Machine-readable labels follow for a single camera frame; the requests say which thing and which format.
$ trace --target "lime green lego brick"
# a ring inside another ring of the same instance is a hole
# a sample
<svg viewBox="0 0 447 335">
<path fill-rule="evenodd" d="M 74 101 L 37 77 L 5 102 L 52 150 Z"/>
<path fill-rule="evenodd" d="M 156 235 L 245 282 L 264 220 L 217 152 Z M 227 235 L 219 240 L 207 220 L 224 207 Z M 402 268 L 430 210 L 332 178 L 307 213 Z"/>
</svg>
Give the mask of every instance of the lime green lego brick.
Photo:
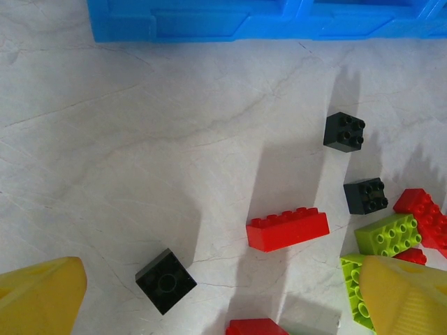
<svg viewBox="0 0 447 335">
<path fill-rule="evenodd" d="M 357 229 L 358 249 L 365 255 L 392 257 L 420 243 L 417 227 L 412 214 L 393 214 Z"/>
<path fill-rule="evenodd" d="M 364 255 L 355 253 L 340 258 L 343 270 L 343 277 L 348 290 L 349 303 L 354 321 L 362 326 L 374 331 L 372 321 L 369 318 L 368 309 L 360 293 L 358 280 L 360 278 L 360 269 L 362 267 Z"/>
</svg>

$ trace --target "lego brick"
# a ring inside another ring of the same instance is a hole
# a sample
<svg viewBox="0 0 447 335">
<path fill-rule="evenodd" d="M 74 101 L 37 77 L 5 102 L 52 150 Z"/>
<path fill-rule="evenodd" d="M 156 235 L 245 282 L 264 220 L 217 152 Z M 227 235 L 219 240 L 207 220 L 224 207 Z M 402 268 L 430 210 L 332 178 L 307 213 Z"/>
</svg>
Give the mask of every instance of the lego brick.
<svg viewBox="0 0 447 335">
<path fill-rule="evenodd" d="M 288 335 L 271 319 L 231 320 L 225 335 Z"/>
<path fill-rule="evenodd" d="M 365 215 L 388 206 L 388 199 L 383 192 L 385 184 L 380 178 L 344 184 L 343 188 L 351 214 Z"/>
<path fill-rule="evenodd" d="M 162 315 L 197 285 L 169 249 L 141 269 L 135 281 Z"/>
<path fill-rule="evenodd" d="M 393 214 L 355 231 L 358 249 L 363 255 L 394 256 L 417 246 L 418 222 L 412 214 Z"/>
<path fill-rule="evenodd" d="M 323 144 L 343 152 L 362 149 L 365 122 L 343 112 L 326 119 Z"/>
<path fill-rule="evenodd" d="M 340 258 L 343 270 L 343 277 L 348 290 L 349 304 L 354 321 L 358 324 L 374 331 L 374 326 L 369 318 L 369 311 L 366 307 L 360 287 L 360 270 L 362 268 L 364 255 L 349 254 Z"/>
<path fill-rule="evenodd" d="M 447 216 L 422 188 L 408 188 L 393 209 L 397 213 L 411 213 L 418 221 L 418 231 L 425 248 L 437 249 L 447 258 Z"/>
<path fill-rule="evenodd" d="M 403 253 L 399 253 L 393 258 L 398 260 L 405 260 L 407 262 L 412 262 L 420 265 L 425 265 L 427 263 L 427 258 L 420 249 L 410 248 L 405 250 Z"/>
<path fill-rule="evenodd" d="M 317 208 L 254 218 L 247 226 L 249 246 L 265 253 L 329 234 L 328 219 Z"/>
</svg>

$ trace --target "blue plastic container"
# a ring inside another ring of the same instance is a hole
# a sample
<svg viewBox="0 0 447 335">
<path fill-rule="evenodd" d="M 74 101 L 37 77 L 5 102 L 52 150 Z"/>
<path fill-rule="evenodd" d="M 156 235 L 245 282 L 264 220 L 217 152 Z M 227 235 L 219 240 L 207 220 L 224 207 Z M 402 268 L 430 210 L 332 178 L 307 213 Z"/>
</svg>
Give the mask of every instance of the blue plastic container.
<svg viewBox="0 0 447 335">
<path fill-rule="evenodd" d="M 447 0 L 87 0 L 96 42 L 447 38 Z"/>
</svg>

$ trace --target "marble surface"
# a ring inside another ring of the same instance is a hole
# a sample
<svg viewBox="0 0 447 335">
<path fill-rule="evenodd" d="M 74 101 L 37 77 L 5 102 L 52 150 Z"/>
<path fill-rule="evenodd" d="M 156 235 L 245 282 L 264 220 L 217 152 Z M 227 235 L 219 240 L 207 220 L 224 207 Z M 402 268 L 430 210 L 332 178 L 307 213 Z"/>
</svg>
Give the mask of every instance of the marble surface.
<svg viewBox="0 0 447 335">
<path fill-rule="evenodd" d="M 391 204 L 424 187 L 446 210 L 446 88 L 445 40 L 95 45 L 84 0 L 3 0 L 0 272 L 81 257 L 74 334 L 218 335 L 262 317 L 368 334 L 339 256 L 392 209 L 350 216 L 342 184 L 380 176 Z M 323 147 L 339 110 L 366 121 L 362 151 Z M 247 248 L 247 218 L 311 206 L 327 237 Z M 134 275 L 166 247 L 198 286 L 162 317 Z"/>
</svg>

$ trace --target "yellow plastic piece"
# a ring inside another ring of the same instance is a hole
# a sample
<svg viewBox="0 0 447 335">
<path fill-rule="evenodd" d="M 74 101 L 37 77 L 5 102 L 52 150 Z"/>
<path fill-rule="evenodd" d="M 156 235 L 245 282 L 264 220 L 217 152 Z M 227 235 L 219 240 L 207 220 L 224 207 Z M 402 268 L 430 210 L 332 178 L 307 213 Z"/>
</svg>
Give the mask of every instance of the yellow plastic piece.
<svg viewBox="0 0 447 335">
<path fill-rule="evenodd" d="M 86 289 L 77 257 L 1 274 L 0 335 L 70 334 Z"/>
<path fill-rule="evenodd" d="M 367 256 L 359 283 L 377 335 L 447 334 L 447 271 Z"/>
</svg>

